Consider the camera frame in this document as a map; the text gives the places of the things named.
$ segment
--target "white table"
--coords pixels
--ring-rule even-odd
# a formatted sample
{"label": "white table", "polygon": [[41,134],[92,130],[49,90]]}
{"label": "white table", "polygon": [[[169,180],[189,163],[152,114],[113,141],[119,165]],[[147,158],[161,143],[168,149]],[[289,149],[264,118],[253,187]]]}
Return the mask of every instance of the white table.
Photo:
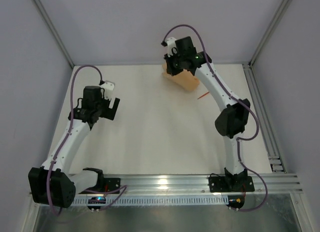
{"label": "white table", "polygon": [[[226,152],[215,129],[220,112],[200,84],[185,92],[163,78],[161,65],[99,66],[104,80],[115,82],[114,97],[121,99],[114,121],[99,119],[85,138],[72,163],[70,174],[85,167],[105,174],[210,174],[223,173]],[[240,98],[250,93],[241,65],[216,65],[227,85]],[[87,85],[97,85],[99,75],[84,68],[77,76],[74,104]],[[64,99],[50,152],[58,143],[70,112],[70,85]],[[255,132],[249,116],[244,135]],[[243,143],[245,164],[258,173],[271,173],[261,133]]]}

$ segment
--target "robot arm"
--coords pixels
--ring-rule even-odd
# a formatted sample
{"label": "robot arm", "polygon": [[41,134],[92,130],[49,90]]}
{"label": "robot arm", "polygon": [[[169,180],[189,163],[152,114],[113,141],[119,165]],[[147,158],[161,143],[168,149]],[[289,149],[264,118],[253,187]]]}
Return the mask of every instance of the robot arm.
{"label": "robot arm", "polygon": [[[179,40],[170,37],[166,39],[162,45],[167,46],[167,54],[164,56],[167,63],[167,73],[175,76],[184,69],[189,70],[204,84],[217,102],[221,114],[215,121],[215,127],[224,139],[226,150],[225,174],[226,177],[228,177],[226,181],[230,189],[232,189],[232,187],[239,187],[239,185],[235,184],[235,181],[243,182],[248,178],[248,173],[239,162],[236,138],[242,137],[245,125],[248,122],[249,112],[226,94],[221,84],[227,91],[232,91],[219,76],[212,60],[207,55],[210,65],[214,69],[215,74],[213,76],[208,68],[204,52],[197,52],[190,37]],[[242,103],[250,107],[247,99],[241,100],[233,92],[232,94],[234,98],[239,99]]]}
{"label": "robot arm", "polygon": [[[101,86],[86,86],[84,88],[81,108],[77,106],[73,109],[72,130],[68,132],[71,123],[71,116],[69,115],[66,129],[56,148],[40,168],[32,168],[29,172],[28,178],[31,193],[36,203],[48,204],[46,177],[57,151],[59,153],[50,177],[53,205],[68,208],[75,195],[88,188],[95,191],[103,191],[105,184],[102,170],[85,168],[79,174],[71,177],[69,177],[69,170],[82,141],[98,119],[107,118],[113,120],[115,118],[120,100],[116,98],[113,108],[110,108],[111,94],[114,87],[114,83],[105,82]],[[69,136],[61,147],[67,133],[69,133]]]}

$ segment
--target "gray floor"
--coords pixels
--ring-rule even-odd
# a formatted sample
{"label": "gray floor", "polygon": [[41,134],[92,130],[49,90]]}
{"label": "gray floor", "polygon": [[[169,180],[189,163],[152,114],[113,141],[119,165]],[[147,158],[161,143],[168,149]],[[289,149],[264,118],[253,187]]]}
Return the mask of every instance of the gray floor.
{"label": "gray floor", "polygon": [[[263,196],[246,197],[246,208],[258,205]],[[229,211],[226,206],[118,207],[86,213],[69,208],[55,219],[42,207],[35,232],[299,232],[289,195],[270,195],[262,208],[251,213]],[[57,224],[56,221],[69,221]]]}

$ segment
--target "perforated metal strip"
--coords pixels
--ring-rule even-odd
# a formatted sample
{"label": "perforated metal strip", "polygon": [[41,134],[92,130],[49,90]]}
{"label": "perforated metal strip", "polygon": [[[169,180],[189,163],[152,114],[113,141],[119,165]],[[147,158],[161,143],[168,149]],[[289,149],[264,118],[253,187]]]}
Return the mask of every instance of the perforated metal strip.
{"label": "perforated metal strip", "polygon": [[[91,197],[76,197],[72,206],[88,205]],[[110,204],[114,196],[106,197],[105,204],[90,204],[90,206],[104,206]],[[190,205],[226,205],[227,196],[124,196],[119,198],[113,206],[190,206]]]}

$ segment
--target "gray wall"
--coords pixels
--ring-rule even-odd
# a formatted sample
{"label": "gray wall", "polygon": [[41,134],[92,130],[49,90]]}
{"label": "gray wall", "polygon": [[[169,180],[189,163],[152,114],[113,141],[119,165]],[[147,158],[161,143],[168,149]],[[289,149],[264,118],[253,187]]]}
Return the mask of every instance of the gray wall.
{"label": "gray wall", "polygon": [[160,43],[181,23],[199,30],[215,62],[249,61],[281,0],[41,1],[79,65],[162,63]]}
{"label": "gray wall", "polygon": [[0,15],[0,230],[14,232],[25,216],[28,172],[48,154],[71,68],[31,0],[0,0]]}
{"label": "gray wall", "polygon": [[320,0],[293,0],[254,65],[285,161],[320,220]]}

